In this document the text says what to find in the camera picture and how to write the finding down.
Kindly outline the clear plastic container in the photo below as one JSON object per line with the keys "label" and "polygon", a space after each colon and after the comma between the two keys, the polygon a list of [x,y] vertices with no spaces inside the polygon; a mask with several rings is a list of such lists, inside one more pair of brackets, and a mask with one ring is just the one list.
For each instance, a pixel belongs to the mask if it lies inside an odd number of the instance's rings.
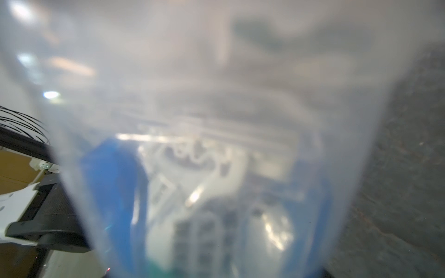
{"label": "clear plastic container", "polygon": [[443,1],[2,1],[113,278],[318,278]]}

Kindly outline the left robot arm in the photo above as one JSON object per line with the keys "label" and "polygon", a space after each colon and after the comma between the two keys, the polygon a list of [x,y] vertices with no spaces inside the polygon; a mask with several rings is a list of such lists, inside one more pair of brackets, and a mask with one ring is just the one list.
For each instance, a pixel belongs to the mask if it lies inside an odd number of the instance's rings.
{"label": "left robot arm", "polygon": [[58,174],[1,195],[1,243],[86,253],[90,246]]}

